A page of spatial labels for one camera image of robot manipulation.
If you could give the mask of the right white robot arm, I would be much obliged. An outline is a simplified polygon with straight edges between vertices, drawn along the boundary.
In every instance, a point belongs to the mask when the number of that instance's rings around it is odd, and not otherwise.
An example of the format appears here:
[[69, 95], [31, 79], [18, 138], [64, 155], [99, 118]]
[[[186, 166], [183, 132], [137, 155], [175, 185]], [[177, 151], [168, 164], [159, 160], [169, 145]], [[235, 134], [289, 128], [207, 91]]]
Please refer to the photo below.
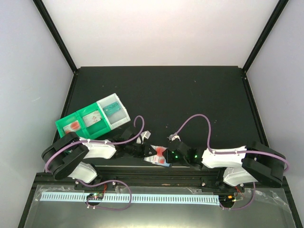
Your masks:
[[191, 148], [174, 140], [163, 153], [167, 163], [202, 169], [222, 168], [222, 176], [216, 179], [220, 191], [228, 191], [242, 183], [259, 182], [271, 188], [280, 188], [283, 174], [288, 167], [286, 157], [259, 143], [230, 149]]

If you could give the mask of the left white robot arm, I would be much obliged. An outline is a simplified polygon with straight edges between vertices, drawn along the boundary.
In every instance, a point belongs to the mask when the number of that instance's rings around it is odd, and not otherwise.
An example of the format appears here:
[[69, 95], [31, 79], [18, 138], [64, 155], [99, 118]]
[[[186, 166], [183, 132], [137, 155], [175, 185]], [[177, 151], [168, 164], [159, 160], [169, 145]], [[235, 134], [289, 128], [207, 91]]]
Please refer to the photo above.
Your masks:
[[101, 186], [102, 178], [95, 165], [84, 160], [109, 160], [125, 154], [143, 159], [156, 156], [156, 147], [147, 143], [150, 135], [149, 131], [137, 132], [135, 127], [129, 127], [121, 135], [102, 141], [86, 139], [71, 132], [45, 149], [41, 158], [45, 162], [45, 171], [55, 180], [79, 179], [96, 190]]

